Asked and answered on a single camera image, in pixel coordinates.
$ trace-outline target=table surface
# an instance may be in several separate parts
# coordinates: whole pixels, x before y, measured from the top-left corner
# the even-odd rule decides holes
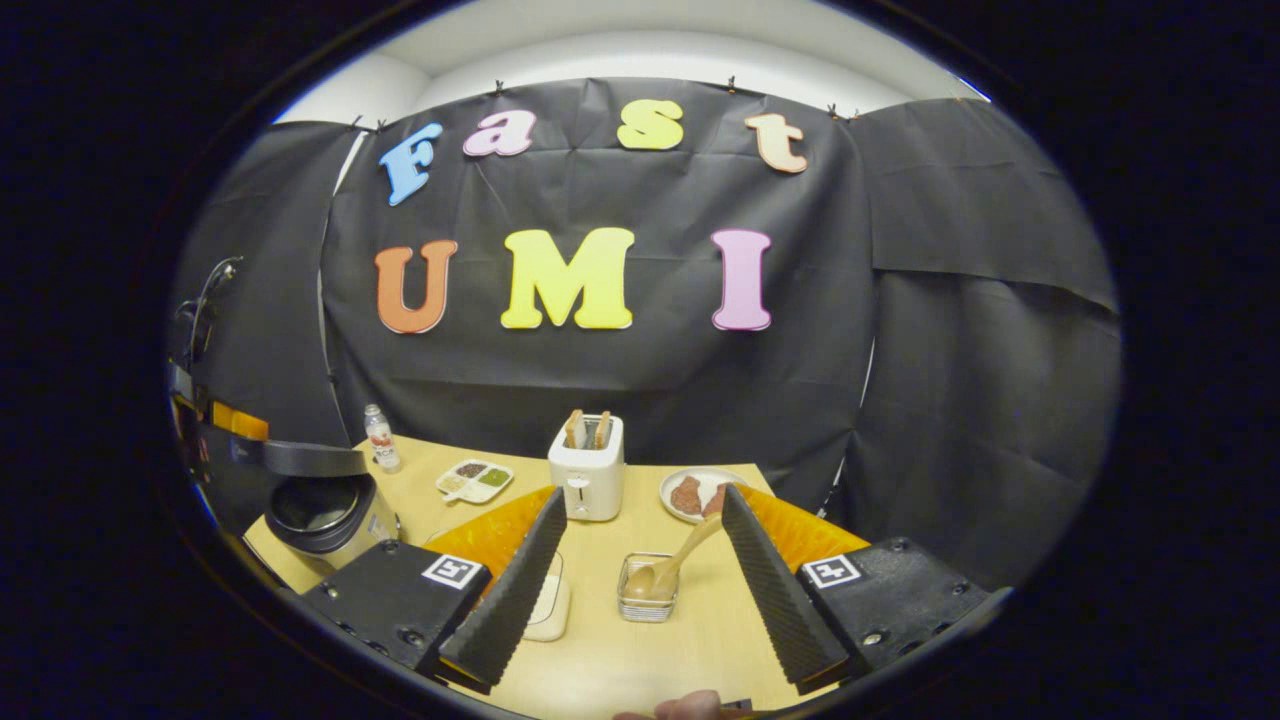
[[[399,515],[403,542],[424,544],[516,497],[552,484],[547,459],[520,457],[397,437],[402,466],[387,474],[372,461],[369,441],[356,448]],[[485,505],[442,502],[435,479],[454,464],[479,459],[506,465],[515,478]],[[755,465],[721,465],[754,488],[771,492]],[[746,587],[728,536],[716,533],[680,570],[680,597],[666,623],[630,623],[617,609],[622,559],[631,552],[673,553],[694,525],[672,516],[658,484],[681,465],[627,465],[622,510],[604,523],[570,520],[559,543],[563,582],[571,589],[564,634],[553,642],[521,641],[489,696],[451,685],[490,705],[557,720],[612,717],[696,689],[716,689],[724,702],[750,698],[755,710],[777,710],[803,698],[782,675],[764,621]],[[246,542],[296,592],[315,587],[329,568],[282,544],[259,518]]]

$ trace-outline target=white toaster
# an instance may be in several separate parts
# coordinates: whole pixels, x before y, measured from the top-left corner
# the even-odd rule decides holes
[[[599,415],[582,415],[588,437],[595,437]],[[622,419],[611,415],[602,450],[566,447],[561,428],[547,452],[552,482],[564,488],[564,511],[571,520],[612,520],[622,509]]]

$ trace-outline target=textured gripper pad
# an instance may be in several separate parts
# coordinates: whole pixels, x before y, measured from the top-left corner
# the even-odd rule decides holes
[[[732,484],[724,493],[723,524],[787,682],[804,693],[844,679],[850,670],[863,674],[861,659],[854,659],[856,667],[847,665],[849,653]]]
[[[498,684],[525,634],[567,524],[564,489],[556,488],[493,589],[440,644],[440,657],[484,684]]]

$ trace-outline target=white wall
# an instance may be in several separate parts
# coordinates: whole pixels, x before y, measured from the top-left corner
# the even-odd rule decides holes
[[[413,113],[413,101],[430,79],[403,60],[371,53],[316,85],[275,122],[351,123],[364,115],[360,124],[375,127],[378,120],[393,122]]]
[[[412,113],[494,90],[582,77],[667,77],[737,87],[841,115],[913,100],[865,76],[760,42],[700,32],[605,32],[567,37],[471,63],[435,77]]]

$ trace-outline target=bottle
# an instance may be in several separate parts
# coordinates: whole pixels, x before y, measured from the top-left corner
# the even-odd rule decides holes
[[[399,452],[396,452],[396,439],[392,438],[392,425],[376,405],[365,406],[365,433],[369,445],[374,446],[374,460],[388,473],[401,469]]]

